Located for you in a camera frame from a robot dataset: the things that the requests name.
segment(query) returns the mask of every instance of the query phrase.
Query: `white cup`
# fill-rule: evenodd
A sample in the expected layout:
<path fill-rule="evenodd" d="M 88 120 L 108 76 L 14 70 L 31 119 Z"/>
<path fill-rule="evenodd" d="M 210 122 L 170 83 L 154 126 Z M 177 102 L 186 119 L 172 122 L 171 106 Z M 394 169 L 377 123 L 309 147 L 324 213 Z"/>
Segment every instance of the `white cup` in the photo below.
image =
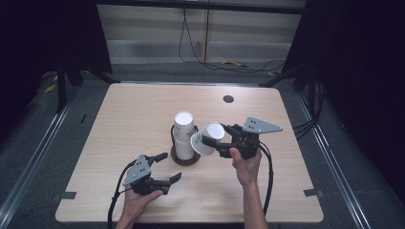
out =
<path fill-rule="evenodd" d="M 191 136 L 191 146 L 193 149 L 202 156 L 210 156 L 214 153 L 215 149 L 203 144 L 203 135 L 221 141 L 224 138 L 225 130 L 223 125 L 218 122 L 210 122 L 206 127 Z"/>
<path fill-rule="evenodd" d="M 173 137 L 179 142 L 189 142 L 194 134 L 193 115 L 189 112 L 179 112 L 175 116 Z"/>
<path fill-rule="evenodd" d="M 176 156 L 181 160 L 188 160 L 193 158 L 194 150 L 191 147 L 191 142 L 179 142 L 175 139 Z"/>

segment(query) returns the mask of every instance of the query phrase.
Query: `robotic hand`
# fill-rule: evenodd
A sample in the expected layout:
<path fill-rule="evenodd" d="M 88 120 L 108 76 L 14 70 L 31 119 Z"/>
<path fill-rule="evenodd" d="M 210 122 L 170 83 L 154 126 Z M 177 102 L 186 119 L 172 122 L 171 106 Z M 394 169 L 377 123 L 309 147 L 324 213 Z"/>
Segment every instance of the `robotic hand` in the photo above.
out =
<path fill-rule="evenodd" d="M 231 143 L 217 142 L 215 139 L 205 135 L 202 136 L 202 143 L 215 148 L 220 153 L 220 156 L 224 158 L 231 158 L 229 149 L 237 148 L 241 152 L 243 159 L 256 156 L 256 152 L 260 146 L 259 134 L 283 130 L 282 127 L 266 123 L 254 117 L 248 117 L 244 127 L 238 124 L 233 126 L 223 125 L 223 127 L 232 136 Z"/>
<path fill-rule="evenodd" d="M 162 190 L 165 195 L 169 192 L 170 186 L 181 179 L 181 173 L 169 178 L 169 180 L 154 180 L 151 178 L 151 166 L 153 162 L 159 162 L 167 158 L 167 153 L 158 156 L 140 155 L 134 161 L 134 165 L 128 172 L 127 178 L 122 185 L 130 184 L 135 193 L 146 196 L 156 190 Z"/>

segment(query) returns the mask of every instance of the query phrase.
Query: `human hand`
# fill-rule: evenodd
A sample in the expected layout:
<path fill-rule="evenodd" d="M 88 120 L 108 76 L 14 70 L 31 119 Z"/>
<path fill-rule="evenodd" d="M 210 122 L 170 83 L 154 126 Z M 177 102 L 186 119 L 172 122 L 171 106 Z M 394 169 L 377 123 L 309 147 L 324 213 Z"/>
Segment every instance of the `human hand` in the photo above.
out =
<path fill-rule="evenodd" d="M 162 190 L 154 191 L 153 193 L 142 196 L 134 193 L 131 185 L 125 186 L 125 189 L 130 189 L 125 192 L 125 202 L 122 209 L 121 217 L 117 223 L 116 229 L 130 229 L 135 221 L 142 215 L 146 206 L 153 200 L 163 195 Z"/>
<path fill-rule="evenodd" d="M 257 151 L 256 156 L 248 160 L 244 160 L 241 153 L 236 148 L 229 149 L 233 161 L 232 165 L 236 169 L 236 175 L 243 188 L 250 185 L 257 185 L 257 175 L 259 173 L 259 165 L 262 159 L 262 153 Z"/>

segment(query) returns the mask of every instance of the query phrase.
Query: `gray carpet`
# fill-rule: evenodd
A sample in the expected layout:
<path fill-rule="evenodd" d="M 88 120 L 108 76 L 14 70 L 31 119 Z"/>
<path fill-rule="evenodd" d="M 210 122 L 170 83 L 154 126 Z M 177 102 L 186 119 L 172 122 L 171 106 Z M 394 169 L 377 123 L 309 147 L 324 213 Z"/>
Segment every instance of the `gray carpet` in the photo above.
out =
<path fill-rule="evenodd" d="M 273 63 L 266 67 L 270 69 L 277 65 Z M 250 66 L 260 69 L 264 64 L 250 63 Z M 110 76 L 123 81 L 257 85 L 271 79 L 267 72 L 235 73 L 209 70 L 198 63 L 115 65 L 113 69 L 114 74 Z M 54 218 L 59 202 L 53 199 L 53 196 L 65 190 L 109 86 L 89 73 L 84 73 L 83 76 L 85 81 L 79 88 L 71 109 L 8 228 L 105 228 L 107 225 L 104 222 L 60 223 Z M 292 89 L 292 82 L 293 79 L 283 80 L 274 88 L 281 93 L 292 126 L 298 126 L 307 120 L 297 93 Z M 55 116 L 57 91 L 44 93 L 44 89 L 49 84 L 50 79 L 43 80 L 41 88 L 38 89 L 38 95 L 26 115 L 1 145 L 0 199 L 2 203 L 15 181 L 19 179 Z M 68 89 L 73 92 L 75 87 L 71 86 Z M 367 157 L 358 150 L 350 134 L 344 131 L 336 112 L 328 101 L 328 96 L 324 101 L 319 124 L 371 228 L 405 228 L 403 205 Z M 298 142 L 313 185 L 324 194 L 319 201 L 325 217 L 319 223 L 280 222 L 271 223 L 270 228 L 358 228 L 312 132 L 308 132 Z M 205 228 L 206 225 L 139 224 L 137 228 L 203 227 Z M 243 228 L 243 225 L 210 224 L 210 227 Z"/>

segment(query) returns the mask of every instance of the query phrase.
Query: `black cable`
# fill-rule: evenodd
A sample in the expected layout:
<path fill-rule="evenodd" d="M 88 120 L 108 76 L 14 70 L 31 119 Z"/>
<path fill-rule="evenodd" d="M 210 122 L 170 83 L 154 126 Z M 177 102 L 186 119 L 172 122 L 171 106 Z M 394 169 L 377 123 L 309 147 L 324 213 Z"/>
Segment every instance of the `black cable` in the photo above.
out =
<path fill-rule="evenodd" d="M 118 183 L 117 183 L 117 188 L 116 188 L 116 191 L 114 192 L 114 196 L 112 197 L 110 209 L 108 210 L 108 229 L 113 229 L 113 212 L 114 212 L 114 208 L 116 207 L 116 203 L 117 203 L 117 200 L 118 200 L 119 195 L 121 195 L 121 193 L 124 193 L 124 192 L 126 192 L 126 191 L 128 191 L 128 190 L 131 190 L 131 189 L 126 189 L 126 190 L 124 190 L 124 191 L 122 191 L 122 192 L 119 192 L 119 191 L 118 191 L 118 190 L 119 190 L 119 184 L 121 183 L 122 178 L 124 177 L 126 171 L 127 171 L 131 166 L 133 166 L 136 161 L 137 161 L 137 160 L 134 160 L 133 162 L 129 163 L 129 164 L 125 167 L 125 169 L 122 171 L 121 175 L 119 176 L 119 180 L 118 180 Z"/>
<path fill-rule="evenodd" d="M 310 121 L 296 127 L 296 128 L 300 128 L 302 126 L 306 126 L 306 125 L 310 124 L 305 129 L 302 129 L 295 133 L 296 135 L 300 134 L 299 136 L 297 136 L 297 140 L 301 139 L 304 135 L 306 135 L 318 122 L 319 116 L 320 116 L 322 108 L 323 108 L 324 99 L 325 99 L 325 90 L 321 87 L 321 84 L 319 82 L 318 82 L 317 96 L 318 96 L 318 104 L 319 104 L 318 111 Z"/>
<path fill-rule="evenodd" d="M 270 150 L 268 147 L 265 145 L 265 143 L 260 142 L 261 145 L 259 145 L 259 148 L 262 150 L 262 152 L 266 155 L 267 160 L 268 160 L 268 185 L 267 185 L 267 193 L 266 193 L 266 199 L 265 199 L 265 204 L 263 206 L 263 212 L 267 213 L 267 208 L 268 204 L 270 202 L 270 197 L 271 197 L 271 191 L 273 189 L 273 162 L 271 160 L 271 155 L 270 155 Z"/>
<path fill-rule="evenodd" d="M 284 64 L 286 62 L 285 60 L 270 60 L 270 61 L 266 62 L 266 64 L 261 69 L 258 69 L 258 70 L 254 70 L 254 69 L 236 69 L 236 68 L 230 69 L 230 68 L 219 67 L 219 66 L 216 66 L 216 65 L 213 65 L 213 64 L 202 62 L 199 59 L 199 57 L 196 55 L 196 52 L 194 50 L 193 41 L 191 39 L 190 30 L 188 29 L 188 23 L 187 23 L 187 19 L 186 19 L 186 16 L 185 16 L 185 9 L 182 9 L 182 14 L 183 14 L 183 21 L 182 21 L 182 27 L 181 27 L 181 38 L 180 38 L 178 56 L 179 56 L 180 60 L 185 62 L 185 63 L 199 63 L 202 66 L 204 66 L 204 67 L 206 67 L 207 69 L 210 69 L 210 70 L 228 70 L 228 71 L 232 71 L 232 72 L 236 72 L 236 73 L 257 73 L 257 72 L 269 72 L 269 71 L 274 71 L 274 70 L 280 69 L 281 67 L 284 66 Z M 184 26 L 186 27 L 186 30 L 187 30 L 191 50 L 193 51 L 194 57 L 196 58 L 197 61 L 187 61 L 187 60 L 184 60 L 181 57 L 181 43 L 182 43 L 182 37 L 183 37 L 183 34 L 184 34 Z M 274 62 L 282 62 L 282 63 L 279 66 L 277 66 L 276 68 L 265 70 L 265 67 L 269 63 L 274 63 Z"/>

